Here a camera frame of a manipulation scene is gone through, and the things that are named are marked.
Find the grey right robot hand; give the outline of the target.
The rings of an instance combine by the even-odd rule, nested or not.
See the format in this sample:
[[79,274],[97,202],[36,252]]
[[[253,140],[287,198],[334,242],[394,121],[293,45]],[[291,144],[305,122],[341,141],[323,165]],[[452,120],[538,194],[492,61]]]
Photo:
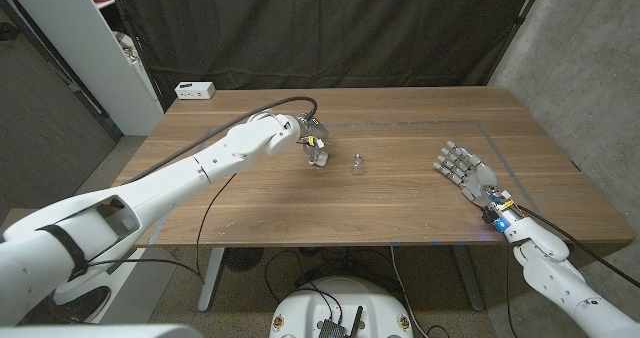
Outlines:
[[492,168],[464,147],[448,141],[447,148],[441,149],[441,155],[433,166],[458,186],[470,202],[479,206],[484,222],[499,232],[503,233],[520,219],[518,214],[513,218],[504,217],[504,213],[514,205],[512,196],[499,189],[498,178]]

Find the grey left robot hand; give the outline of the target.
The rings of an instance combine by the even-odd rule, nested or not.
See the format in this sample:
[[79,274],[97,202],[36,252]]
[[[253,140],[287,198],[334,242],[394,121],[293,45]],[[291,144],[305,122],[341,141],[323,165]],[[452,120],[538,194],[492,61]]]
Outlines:
[[324,167],[328,161],[328,153],[325,151],[325,141],[329,136],[328,130],[308,113],[301,113],[297,117],[297,121],[301,130],[298,142],[307,154],[309,163],[313,166]]

